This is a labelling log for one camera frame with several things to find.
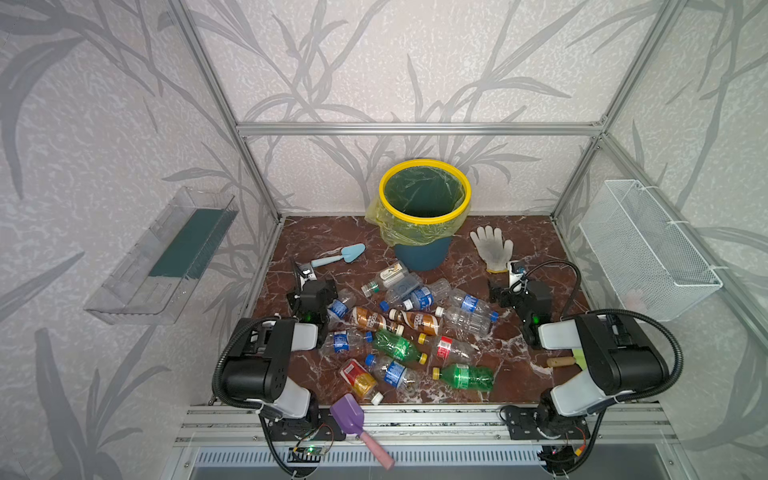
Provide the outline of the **clear unlabelled bottle white cap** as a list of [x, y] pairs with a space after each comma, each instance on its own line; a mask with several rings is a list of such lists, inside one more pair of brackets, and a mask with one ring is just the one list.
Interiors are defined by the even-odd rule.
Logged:
[[458, 307], [437, 307], [435, 316], [441, 324], [463, 334], [485, 337], [491, 331], [491, 319], [479, 314], [467, 312]]

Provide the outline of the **clear bottle red label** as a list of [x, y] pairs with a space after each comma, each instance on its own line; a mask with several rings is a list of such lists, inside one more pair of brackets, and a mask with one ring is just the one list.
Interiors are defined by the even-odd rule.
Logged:
[[443, 363], [475, 365], [480, 359], [480, 352], [476, 346], [451, 337], [422, 333], [418, 336], [417, 343], [424, 346], [437, 361]]

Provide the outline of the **green Sprite bottle yellow cap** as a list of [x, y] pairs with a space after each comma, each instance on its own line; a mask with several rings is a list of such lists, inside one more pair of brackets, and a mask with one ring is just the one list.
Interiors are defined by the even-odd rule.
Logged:
[[490, 392], [494, 386], [492, 369], [467, 364], [453, 364], [444, 368], [433, 367], [432, 378], [458, 390]]

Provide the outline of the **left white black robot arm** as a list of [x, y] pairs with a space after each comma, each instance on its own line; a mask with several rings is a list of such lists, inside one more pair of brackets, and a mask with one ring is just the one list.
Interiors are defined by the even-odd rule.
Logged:
[[328, 306], [338, 298], [334, 280], [320, 280], [317, 261], [294, 265], [290, 315], [243, 318], [214, 368], [212, 391], [225, 405], [254, 410], [275, 423], [319, 424], [316, 395], [289, 377], [292, 354], [319, 349], [329, 332]]

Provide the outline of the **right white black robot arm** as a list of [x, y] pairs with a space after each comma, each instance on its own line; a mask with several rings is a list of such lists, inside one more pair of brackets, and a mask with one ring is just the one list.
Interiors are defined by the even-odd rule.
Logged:
[[684, 368], [682, 347], [663, 324], [642, 313], [599, 309], [552, 318], [551, 288], [510, 261], [506, 285], [490, 282], [493, 303], [515, 311], [526, 344], [539, 350], [570, 350], [580, 373], [545, 390], [535, 407], [507, 405], [500, 417], [514, 439], [559, 439], [586, 426], [586, 418], [619, 403], [669, 390]]

